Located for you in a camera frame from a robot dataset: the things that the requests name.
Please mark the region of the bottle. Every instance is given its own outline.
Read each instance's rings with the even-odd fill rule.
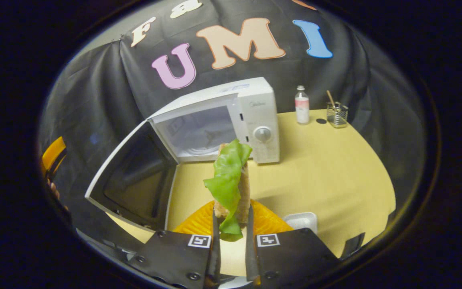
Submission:
[[[304,92],[304,86],[297,86],[297,94],[295,95],[295,113],[297,114],[297,122],[307,124],[310,122],[310,98]]]

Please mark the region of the pen holder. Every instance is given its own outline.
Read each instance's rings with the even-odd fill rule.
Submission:
[[[334,102],[335,109],[332,109],[332,104],[327,103],[328,122],[335,128],[344,128],[347,126],[347,115],[349,108],[338,101]]]

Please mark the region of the wooden stick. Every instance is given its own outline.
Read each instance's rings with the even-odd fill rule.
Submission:
[[[332,104],[332,110],[335,110],[336,111],[336,106],[334,105],[334,101],[332,100],[332,96],[330,95],[330,92],[328,90],[328,97],[330,99],[330,102]]]

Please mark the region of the white microwave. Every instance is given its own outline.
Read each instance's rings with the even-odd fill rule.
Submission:
[[[184,95],[152,114],[106,159],[85,198],[132,225],[165,229],[177,165],[214,161],[235,138],[256,163],[279,162],[276,101],[263,77]]]

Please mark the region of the lettuce leaf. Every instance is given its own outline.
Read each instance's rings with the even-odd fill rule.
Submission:
[[[213,163],[215,170],[212,179],[205,179],[204,185],[224,208],[229,210],[226,219],[220,224],[220,238],[234,242],[242,238],[242,230],[235,218],[235,212],[240,201],[238,183],[242,174],[242,167],[249,159],[253,149],[242,144],[238,139],[233,140],[221,151]]]

